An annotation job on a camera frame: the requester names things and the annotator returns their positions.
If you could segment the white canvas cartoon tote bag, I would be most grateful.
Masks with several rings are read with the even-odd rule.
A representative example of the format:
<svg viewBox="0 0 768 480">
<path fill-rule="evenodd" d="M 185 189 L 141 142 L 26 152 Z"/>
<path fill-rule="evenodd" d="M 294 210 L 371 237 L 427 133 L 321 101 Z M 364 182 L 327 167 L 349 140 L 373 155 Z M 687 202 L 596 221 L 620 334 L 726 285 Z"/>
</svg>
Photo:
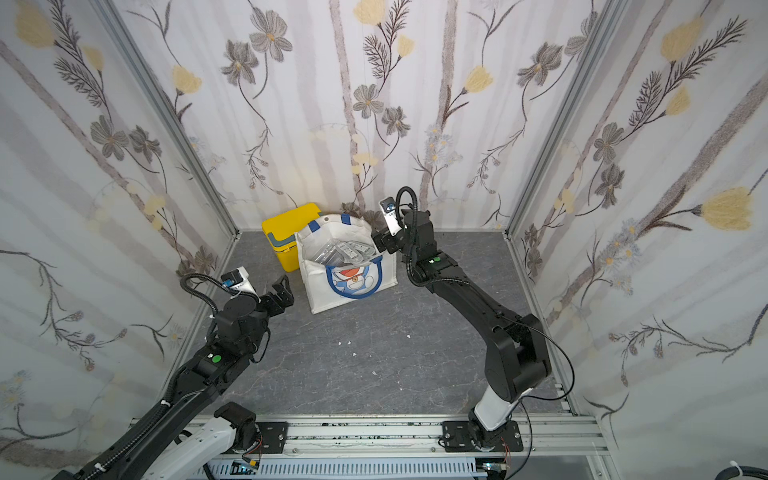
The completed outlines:
<svg viewBox="0 0 768 480">
<path fill-rule="evenodd" d="M 296 233 L 299 268 L 313 314 L 372 297 L 398 284 L 396 256 L 380 252 L 372 228 L 327 214 Z"/>
</svg>

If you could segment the clear long compass case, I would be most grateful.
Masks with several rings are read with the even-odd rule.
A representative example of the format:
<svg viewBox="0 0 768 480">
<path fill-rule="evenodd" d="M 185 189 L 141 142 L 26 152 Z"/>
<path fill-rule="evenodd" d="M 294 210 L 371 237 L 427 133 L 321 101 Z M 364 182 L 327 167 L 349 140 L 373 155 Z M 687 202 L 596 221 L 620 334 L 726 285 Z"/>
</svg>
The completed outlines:
<svg viewBox="0 0 768 480">
<path fill-rule="evenodd" d="M 327 242 L 310 260 L 331 267 L 362 264 L 375 256 L 377 250 L 364 242 L 337 240 Z"/>
</svg>

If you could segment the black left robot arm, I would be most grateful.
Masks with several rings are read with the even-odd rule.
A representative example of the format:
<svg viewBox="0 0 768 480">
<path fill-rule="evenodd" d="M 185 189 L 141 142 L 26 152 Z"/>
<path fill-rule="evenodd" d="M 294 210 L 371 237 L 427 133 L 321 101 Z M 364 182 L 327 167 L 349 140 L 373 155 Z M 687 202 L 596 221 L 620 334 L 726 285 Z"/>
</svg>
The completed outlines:
<svg viewBox="0 0 768 480">
<path fill-rule="evenodd" d="M 184 479 L 219 453 L 247 453 L 263 436 L 250 410 L 230 402 L 187 439 L 187 425 L 220 398 L 266 352 L 271 318 L 295 302 L 287 276 L 258 295 L 246 274 L 215 279 L 201 273 L 181 277 L 181 288 L 211 310 L 204 345 L 168 381 L 160 400 L 113 445 L 76 472 L 59 479 Z"/>
</svg>

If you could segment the right arm mounting base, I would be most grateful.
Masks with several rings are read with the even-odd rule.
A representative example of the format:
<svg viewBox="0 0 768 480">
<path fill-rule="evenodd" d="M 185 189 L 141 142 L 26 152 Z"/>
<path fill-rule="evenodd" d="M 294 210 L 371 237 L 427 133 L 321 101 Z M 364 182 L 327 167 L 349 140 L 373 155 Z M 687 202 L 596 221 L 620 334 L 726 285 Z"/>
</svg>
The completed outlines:
<svg viewBox="0 0 768 480">
<path fill-rule="evenodd" d="M 493 431 L 474 420 L 444 421 L 438 445 L 446 452 L 522 452 L 524 445 L 518 424 L 507 421 Z"/>
</svg>

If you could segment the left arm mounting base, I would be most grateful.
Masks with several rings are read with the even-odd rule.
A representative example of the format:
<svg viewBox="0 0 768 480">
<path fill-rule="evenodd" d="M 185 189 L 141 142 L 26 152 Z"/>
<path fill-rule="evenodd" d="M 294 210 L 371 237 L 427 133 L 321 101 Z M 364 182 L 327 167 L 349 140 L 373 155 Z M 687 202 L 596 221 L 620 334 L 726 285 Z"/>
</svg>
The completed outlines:
<svg viewBox="0 0 768 480">
<path fill-rule="evenodd" d="M 235 402 L 219 407 L 214 417 L 224 419 L 234 431 L 234 440 L 226 450 L 227 454 L 281 454 L 284 451 L 289 426 L 285 421 L 258 420 L 255 413 Z"/>
</svg>

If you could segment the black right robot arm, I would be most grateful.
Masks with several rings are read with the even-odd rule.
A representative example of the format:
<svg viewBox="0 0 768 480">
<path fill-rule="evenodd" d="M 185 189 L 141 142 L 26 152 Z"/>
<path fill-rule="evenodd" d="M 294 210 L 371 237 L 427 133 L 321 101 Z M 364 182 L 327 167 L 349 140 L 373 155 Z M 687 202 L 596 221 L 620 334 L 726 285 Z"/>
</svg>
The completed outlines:
<svg viewBox="0 0 768 480">
<path fill-rule="evenodd" d="M 559 344 L 538 317 L 518 314 L 496 301 L 438 247 L 430 214 L 419 209 L 412 188 L 400 188 L 379 205 L 386 226 L 372 235 L 377 249 L 400 254 L 411 284 L 448 302 L 486 347 L 486 391 L 467 420 L 443 423 L 439 446 L 447 452 L 532 451 L 532 442 L 522 441 L 512 415 L 552 373 L 550 351 Z"/>
</svg>

